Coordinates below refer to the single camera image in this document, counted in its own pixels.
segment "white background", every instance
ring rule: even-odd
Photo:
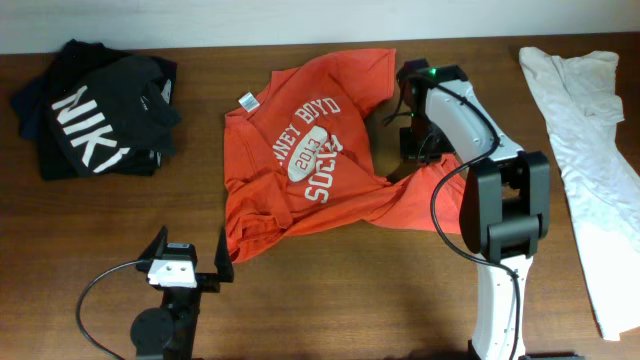
[[[640,30],[640,0],[0,0],[0,53]]]

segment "red shirt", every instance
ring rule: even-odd
[[[256,97],[260,107],[226,115],[226,231],[234,261],[284,236],[358,220],[434,230],[431,194],[458,165],[452,156],[396,184],[374,174],[363,119],[392,97],[394,75],[394,49],[331,53],[274,71]],[[463,191],[456,176],[438,195],[438,220],[447,232],[460,233]]]

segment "wooden surface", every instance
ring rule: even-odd
[[[136,258],[163,224],[170,240],[197,246],[200,271],[214,271],[224,223],[224,114],[238,107],[236,100],[246,91],[259,92],[271,70],[373,46],[396,47],[398,64],[427,56],[434,65],[461,65],[500,127],[526,149],[550,157],[551,228],[535,257],[524,304],[528,351],[640,358],[640,330],[623,334],[621,342],[599,336],[544,119],[517,63],[522,46],[563,57],[596,49],[617,52],[617,93],[626,117],[617,144],[640,170],[638,34],[144,51],[180,64],[178,155],[151,178],[109,175],[48,183],[39,178],[34,144],[17,136],[8,97],[40,74],[52,56],[0,57],[0,358],[106,358],[76,328],[77,297],[102,271]],[[397,130],[380,126],[395,102],[383,104],[368,120],[379,174],[390,173],[400,161]],[[455,256],[433,233],[357,223],[287,238],[238,265],[236,283],[224,285],[221,294],[203,296],[194,356],[382,359],[414,350],[465,350],[476,319],[476,293],[475,265]],[[160,299],[142,274],[128,269],[94,288],[83,317],[99,341],[133,358],[130,324]]]

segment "folded black garment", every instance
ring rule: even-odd
[[[98,143],[85,141],[84,143],[76,146],[78,148],[82,148],[81,150],[83,153],[79,161],[74,161],[74,157],[69,158],[69,152],[61,149],[60,143],[62,138],[58,138],[58,140],[56,140],[56,136],[52,131],[50,120],[52,118],[57,118],[57,115],[55,117],[53,116],[54,113],[59,113],[66,109],[67,114],[77,114],[78,110],[73,113],[74,109],[77,109],[79,105],[84,104],[85,99],[79,98],[78,102],[75,104],[76,106],[71,106],[73,103],[73,101],[71,101],[69,104],[65,104],[65,106],[60,106],[57,111],[52,109],[52,105],[54,103],[76,94],[79,87],[82,87],[79,85],[79,82],[93,72],[103,71],[110,65],[115,65],[119,60],[132,56],[132,54],[127,52],[108,49],[102,44],[87,44],[72,40],[64,46],[42,76],[34,79],[11,99],[11,106],[21,120],[20,135],[25,139],[37,140],[40,174],[43,179],[54,180],[107,173],[150,176],[154,173],[155,169],[159,168],[162,164],[162,157],[160,153],[154,149],[167,154],[175,153],[171,135],[168,132],[161,134],[161,136],[157,137],[155,141],[149,140],[150,135],[143,133],[140,137],[141,145],[138,146],[134,141],[132,141],[132,139],[135,138],[134,133],[136,130],[142,131],[144,128],[135,126],[131,128],[126,124],[123,127],[122,124],[119,124],[115,126],[120,129],[118,132],[113,132],[112,134],[104,133],[101,135],[102,138],[108,138],[109,135],[118,136],[111,138],[112,141],[117,141],[119,145],[121,144],[121,146],[114,146],[114,148],[118,149],[118,153],[114,152],[113,148],[109,149],[108,146],[100,143],[106,142],[113,144],[109,141],[98,140]],[[179,117],[176,120],[177,113],[175,113],[175,110],[169,107],[167,103],[170,104],[173,97],[177,65],[171,61],[158,57],[134,57],[143,58],[144,60],[131,60],[123,63],[124,65],[119,66],[123,67],[127,64],[138,66],[142,64],[141,66],[147,69],[145,70],[145,74],[155,74],[150,82],[142,86],[143,93],[141,93],[140,97],[136,98],[136,101],[140,104],[139,108],[144,109],[146,105],[149,111],[146,111],[145,113],[153,111],[155,115],[150,116],[153,117],[154,124],[160,124],[158,126],[166,125],[170,127],[175,125],[175,123],[180,121]],[[143,77],[144,74],[134,76],[135,79],[142,79]],[[132,93],[127,89],[128,84],[131,84],[132,81],[127,79],[125,79],[125,81],[121,81],[121,86],[119,88],[124,89],[123,92]],[[105,83],[109,84],[108,86],[112,93],[114,88],[118,88],[118,82],[115,81],[115,79],[108,79]],[[164,104],[158,105],[158,93],[160,94],[160,97],[164,99]],[[144,96],[148,101],[153,102],[152,105],[149,106],[149,104],[143,104],[143,101],[147,100],[142,98],[142,96]],[[100,113],[101,111],[97,110],[98,106],[94,109],[89,109],[94,112],[90,113],[87,111],[83,113],[83,115],[90,114],[93,116]],[[80,117],[70,119],[67,121],[67,125],[81,122],[79,120]],[[76,126],[74,128],[74,135],[87,135],[86,133],[91,134],[93,132],[91,130],[94,130],[92,126],[83,129],[80,129],[80,127],[82,126]],[[123,136],[121,143],[118,141],[120,140],[119,136]],[[89,144],[93,144],[93,152],[88,158],[90,160],[88,161],[90,166],[87,167],[82,162],[82,157],[86,154],[85,150],[87,150],[87,146],[89,146]],[[107,155],[109,154],[108,150],[111,150],[113,154],[109,155],[107,158]],[[106,164],[108,166],[98,168],[110,159],[112,162],[110,164]]]

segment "white towel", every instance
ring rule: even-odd
[[[624,120],[614,94],[618,55],[562,59],[530,47],[520,65],[562,171],[602,337],[620,340],[640,326],[640,178],[614,142]]]

